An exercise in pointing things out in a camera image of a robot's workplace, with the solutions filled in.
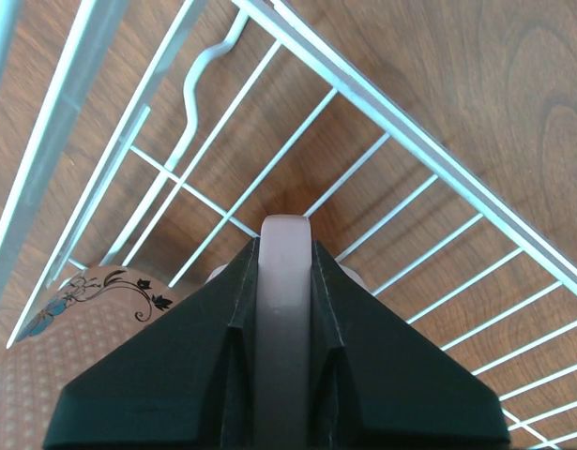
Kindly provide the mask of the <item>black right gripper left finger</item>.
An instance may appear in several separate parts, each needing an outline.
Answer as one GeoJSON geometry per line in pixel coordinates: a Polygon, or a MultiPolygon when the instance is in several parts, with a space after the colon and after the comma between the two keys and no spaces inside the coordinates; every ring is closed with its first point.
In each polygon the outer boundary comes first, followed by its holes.
{"type": "Polygon", "coordinates": [[[43,448],[249,447],[259,246],[69,382],[43,448]]]}

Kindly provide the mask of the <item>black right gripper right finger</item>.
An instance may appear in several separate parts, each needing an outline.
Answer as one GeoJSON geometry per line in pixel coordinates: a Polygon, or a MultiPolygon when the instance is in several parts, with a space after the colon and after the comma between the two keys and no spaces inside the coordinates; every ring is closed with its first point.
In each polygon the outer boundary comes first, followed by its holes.
{"type": "Polygon", "coordinates": [[[312,245],[309,444],[507,449],[496,393],[312,245]]]}

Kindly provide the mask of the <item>pale pink faceted mug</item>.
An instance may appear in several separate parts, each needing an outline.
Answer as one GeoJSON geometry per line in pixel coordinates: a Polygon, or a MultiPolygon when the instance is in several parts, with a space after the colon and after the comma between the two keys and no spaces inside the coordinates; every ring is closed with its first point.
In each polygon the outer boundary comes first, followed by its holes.
{"type": "Polygon", "coordinates": [[[302,216],[264,220],[228,323],[220,445],[355,445],[362,424],[344,341],[302,216]]]}

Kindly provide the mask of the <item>pink floral textured mug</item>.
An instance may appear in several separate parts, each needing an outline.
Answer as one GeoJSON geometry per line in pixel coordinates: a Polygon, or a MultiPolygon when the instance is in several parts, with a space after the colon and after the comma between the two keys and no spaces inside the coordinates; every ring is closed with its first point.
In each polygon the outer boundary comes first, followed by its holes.
{"type": "Polygon", "coordinates": [[[165,283],[122,266],[66,281],[0,358],[0,449],[39,449],[63,387],[178,301],[165,283]]]}

